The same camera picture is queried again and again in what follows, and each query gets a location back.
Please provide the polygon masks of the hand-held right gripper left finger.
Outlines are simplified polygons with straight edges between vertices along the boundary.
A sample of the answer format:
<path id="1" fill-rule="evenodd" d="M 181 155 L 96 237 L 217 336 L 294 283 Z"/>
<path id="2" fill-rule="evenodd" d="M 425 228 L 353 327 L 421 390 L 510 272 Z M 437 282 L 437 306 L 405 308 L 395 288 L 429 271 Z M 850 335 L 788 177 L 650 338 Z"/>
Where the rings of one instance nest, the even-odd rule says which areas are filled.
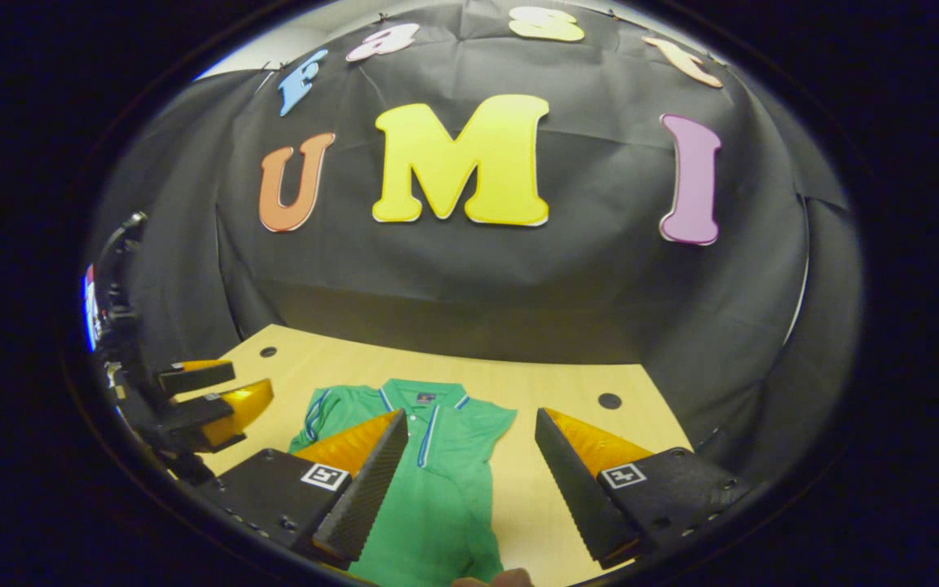
<path id="1" fill-rule="evenodd" d="M 295 453 L 263 449 L 199 497 L 261 541 L 346 571 L 359 560 L 409 439 L 402 409 Z"/>

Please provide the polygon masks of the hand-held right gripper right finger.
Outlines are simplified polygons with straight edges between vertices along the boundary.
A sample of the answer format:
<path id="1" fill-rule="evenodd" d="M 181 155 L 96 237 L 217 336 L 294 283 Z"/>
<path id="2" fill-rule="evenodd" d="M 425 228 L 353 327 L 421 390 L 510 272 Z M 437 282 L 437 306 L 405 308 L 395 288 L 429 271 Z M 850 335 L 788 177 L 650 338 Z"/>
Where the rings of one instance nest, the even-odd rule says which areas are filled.
<path id="1" fill-rule="evenodd" d="M 682 549 L 752 493 L 744 477 L 688 448 L 650 451 L 552 408 L 538 408 L 534 439 L 603 569 Z"/>

